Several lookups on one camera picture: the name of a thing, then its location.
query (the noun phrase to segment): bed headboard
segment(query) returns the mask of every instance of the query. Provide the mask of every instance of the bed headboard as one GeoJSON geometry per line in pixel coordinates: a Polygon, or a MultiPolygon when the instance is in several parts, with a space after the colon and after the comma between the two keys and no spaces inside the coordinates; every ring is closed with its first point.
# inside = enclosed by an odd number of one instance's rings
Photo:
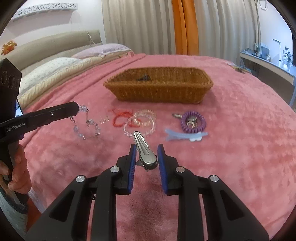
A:
{"type": "Polygon", "coordinates": [[[83,49],[102,44],[101,42],[99,30],[66,32],[17,46],[7,55],[1,56],[1,59],[7,58],[24,76],[51,59],[71,57],[83,49]]]}

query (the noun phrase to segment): white floral pillow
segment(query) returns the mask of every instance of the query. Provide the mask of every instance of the white floral pillow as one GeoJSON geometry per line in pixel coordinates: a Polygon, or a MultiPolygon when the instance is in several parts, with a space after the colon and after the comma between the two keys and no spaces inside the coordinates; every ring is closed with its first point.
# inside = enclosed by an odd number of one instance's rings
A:
{"type": "Polygon", "coordinates": [[[20,82],[20,93],[26,92],[28,89],[33,87],[34,85],[41,82],[43,79],[46,79],[50,77],[51,75],[55,74],[60,69],[75,64],[76,62],[79,62],[80,59],[77,58],[55,58],[39,67],[34,69],[32,72],[27,74],[26,76],[22,77],[22,80],[20,82]]]}

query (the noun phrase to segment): finger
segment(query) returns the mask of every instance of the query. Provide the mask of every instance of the finger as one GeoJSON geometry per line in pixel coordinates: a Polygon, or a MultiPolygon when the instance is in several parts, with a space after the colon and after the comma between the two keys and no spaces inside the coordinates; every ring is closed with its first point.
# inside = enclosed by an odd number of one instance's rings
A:
{"type": "Polygon", "coordinates": [[[24,174],[20,177],[19,181],[18,182],[11,181],[8,184],[8,187],[11,191],[21,189],[29,179],[30,179],[30,174],[29,174],[29,171],[26,169],[24,174]]]}
{"type": "Polygon", "coordinates": [[[2,187],[2,189],[7,192],[7,190],[9,189],[7,184],[4,182],[3,176],[0,175],[0,186],[2,187]]]}
{"type": "Polygon", "coordinates": [[[12,171],[12,180],[14,182],[18,182],[21,176],[24,174],[25,170],[27,169],[27,159],[25,157],[22,158],[20,163],[16,163],[15,167],[12,171]]]}
{"type": "Polygon", "coordinates": [[[18,145],[17,151],[15,153],[15,163],[20,163],[25,157],[25,150],[21,144],[18,145]]]}
{"type": "Polygon", "coordinates": [[[9,174],[9,169],[8,167],[0,161],[0,175],[8,175],[9,174]]]}
{"type": "Polygon", "coordinates": [[[17,189],[15,190],[16,192],[18,193],[21,193],[21,194],[27,194],[32,188],[32,183],[31,183],[31,180],[27,180],[27,182],[24,184],[24,186],[20,189],[17,189]]]}

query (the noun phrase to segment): blue hair clip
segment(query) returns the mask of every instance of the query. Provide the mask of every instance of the blue hair clip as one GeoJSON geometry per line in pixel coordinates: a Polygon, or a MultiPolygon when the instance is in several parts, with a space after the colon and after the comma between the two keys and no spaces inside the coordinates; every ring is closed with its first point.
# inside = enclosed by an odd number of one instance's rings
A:
{"type": "Polygon", "coordinates": [[[168,136],[165,139],[166,141],[183,140],[183,139],[189,139],[191,142],[201,141],[202,137],[208,135],[207,132],[186,134],[186,133],[178,133],[178,132],[172,131],[170,129],[165,129],[165,132],[168,134],[168,136]]]}

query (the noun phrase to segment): white curtain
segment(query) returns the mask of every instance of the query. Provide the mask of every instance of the white curtain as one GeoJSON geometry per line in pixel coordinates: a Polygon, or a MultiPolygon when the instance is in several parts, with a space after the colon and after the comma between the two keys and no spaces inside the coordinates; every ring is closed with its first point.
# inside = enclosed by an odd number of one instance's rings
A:
{"type": "Polygon", "coordinates": [[[135,53],[175,54],[171,0],[102,0],[107,43],[135,53]]]}
{"type": "Polygon", "coordinates": [[[239,63],[239,52],[260,42],[255,0],[194,0],[200,55],[239,63]]]}

